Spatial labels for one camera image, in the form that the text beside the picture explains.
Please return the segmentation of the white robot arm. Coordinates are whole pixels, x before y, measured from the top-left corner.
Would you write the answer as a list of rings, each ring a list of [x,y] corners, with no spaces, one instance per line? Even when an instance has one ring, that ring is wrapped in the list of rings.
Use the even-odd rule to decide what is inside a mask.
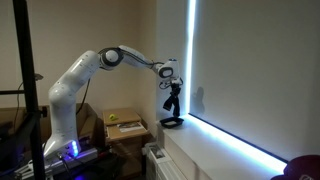
[[[51,136],[45,145],[45,158],[55,158],[57,154],[79,155],[81,147],[76,131],[76,114],[81,108],[76,109],[77,92],[84,84],[88,87],[98,69],[110,71],[120,63],[153,70],[161,78],[160,89],[172,88],[164,108],[170,111],[171,105],[174,105],[173,115],[180,115],[178,96],[183,80],[176,59],[165,63],[154,62],[124,45],[104,48],[99,52],[88,50],[49,89]]]

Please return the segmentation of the robot base platform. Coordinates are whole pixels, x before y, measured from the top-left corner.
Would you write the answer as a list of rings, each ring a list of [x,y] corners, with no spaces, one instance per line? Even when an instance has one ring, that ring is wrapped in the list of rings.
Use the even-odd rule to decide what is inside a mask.
[[[87,165],[98,159],[98,149],[95,147],[81,146],[76,140],[66,143],[54,140],[44,144],[44,172],[45,180],[53,180],[54,176],[67,172],[81,165]],[[16,180],[35,180],[33,162],[14,171]]]

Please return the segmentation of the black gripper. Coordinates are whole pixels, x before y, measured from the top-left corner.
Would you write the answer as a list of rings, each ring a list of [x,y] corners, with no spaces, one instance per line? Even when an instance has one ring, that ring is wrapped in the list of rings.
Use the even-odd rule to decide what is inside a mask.
[[[171,87],[171,92],[170,94],[172,96],[178,96],[181,91],[181,86],[183,85],[183,80],[178,79],[178,80],[173,80],[170,82],[170,87]]]

